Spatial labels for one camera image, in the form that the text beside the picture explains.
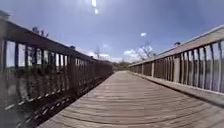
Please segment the blue sky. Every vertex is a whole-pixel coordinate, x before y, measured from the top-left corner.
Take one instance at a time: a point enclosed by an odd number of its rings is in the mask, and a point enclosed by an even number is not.
[[[224,0],[1,0],[10,20],[92,55],[135,60],[146,41],[155,53],[224,24]]]

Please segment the wooden railing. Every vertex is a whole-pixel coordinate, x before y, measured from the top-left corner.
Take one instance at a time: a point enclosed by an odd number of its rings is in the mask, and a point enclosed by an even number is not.
[[[111,74],[109,62],[0,20],[0,127],[35,127]]]
[[[129,66],[132,72],[224,93],[224,27],[153,58]]]

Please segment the walkway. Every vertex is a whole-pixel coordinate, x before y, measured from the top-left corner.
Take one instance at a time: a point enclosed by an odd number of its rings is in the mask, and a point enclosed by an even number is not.
[[[117,72],[40,128],[224,127],[224,110]]]

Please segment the wooden deck board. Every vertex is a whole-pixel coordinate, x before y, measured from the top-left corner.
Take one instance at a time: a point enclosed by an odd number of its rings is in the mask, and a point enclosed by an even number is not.
[[[221,128],[223,121],[223,108],[117,72],[40,128]]]

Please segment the bridge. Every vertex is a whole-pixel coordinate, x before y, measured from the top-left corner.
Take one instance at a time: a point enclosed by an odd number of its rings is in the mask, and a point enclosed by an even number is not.
[[[0,20],[0,127],[223,128],[223,40],[221,26],[113,72]]]

